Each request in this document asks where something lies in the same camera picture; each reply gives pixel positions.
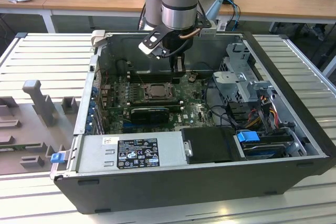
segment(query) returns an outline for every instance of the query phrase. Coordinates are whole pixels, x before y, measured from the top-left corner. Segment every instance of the white label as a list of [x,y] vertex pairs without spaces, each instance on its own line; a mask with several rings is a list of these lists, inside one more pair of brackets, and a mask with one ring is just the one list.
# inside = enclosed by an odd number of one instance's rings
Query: white label
[[117,144],[118,136],[103,137],[103,144]]
[[14,149],[12,148],[3,148],[3,149],[0,149],[0,152],[12,152],[14,151]]
[[158,162],[159,159],[158,158],[150,158],[149,159],[149,163],[155,163],[155,162]]

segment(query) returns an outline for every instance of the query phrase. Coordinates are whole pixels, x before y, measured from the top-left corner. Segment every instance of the circuit board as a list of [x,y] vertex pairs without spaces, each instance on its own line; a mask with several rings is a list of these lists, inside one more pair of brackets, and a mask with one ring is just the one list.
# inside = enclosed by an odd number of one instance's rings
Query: circuit board
[[[109,134],[179,131],[184,127],[213,126],[211,113],[204,104],[204,82],[195,80],[188,82],[188,75],[180,79],[179,84],[171,83],[130,83],[127,78],[119,77],[111,84],[112,103],[108,108]],[[168,105],[144,106],[150,95],[147,90],[152,88]],[[163,124],[134,125],[131,113],[141,104],[145,108],[169,108],[169,121]]]

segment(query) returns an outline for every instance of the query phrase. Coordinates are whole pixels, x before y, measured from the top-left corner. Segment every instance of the copper tube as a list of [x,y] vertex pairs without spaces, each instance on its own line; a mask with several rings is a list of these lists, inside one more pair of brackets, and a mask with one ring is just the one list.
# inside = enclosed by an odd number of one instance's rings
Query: copper tube
[[195,35],[199,34],[201,31],[200,28],[197,28],[196,30],[192,31],[191,33],[187,34],[187,35],[182,35],[180,34],[178,37],[180,39],[190,39],[191,37],[194,37]]

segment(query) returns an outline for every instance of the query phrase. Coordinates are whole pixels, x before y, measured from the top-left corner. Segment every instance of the sticker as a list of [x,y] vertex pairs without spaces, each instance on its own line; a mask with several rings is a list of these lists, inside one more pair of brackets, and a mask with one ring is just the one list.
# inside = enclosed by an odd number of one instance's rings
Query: sticker
[[117,168],[134,169],[156,166],[160,166],[156,138],[118,141]]
[[13,148],[2,148],[0,149],[0,152],[13,152],[14,149]]
[[119,140],[118,136],[103,137],[102,144],[116,144],[118,140]]

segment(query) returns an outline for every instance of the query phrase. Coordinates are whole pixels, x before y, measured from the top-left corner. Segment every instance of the power supply label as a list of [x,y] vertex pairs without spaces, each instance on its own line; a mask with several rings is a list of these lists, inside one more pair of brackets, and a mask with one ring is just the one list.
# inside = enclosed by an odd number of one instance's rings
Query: power supply label
[[117,168],[134,169],[155,166],[160,166],[156,138],[118,141]]

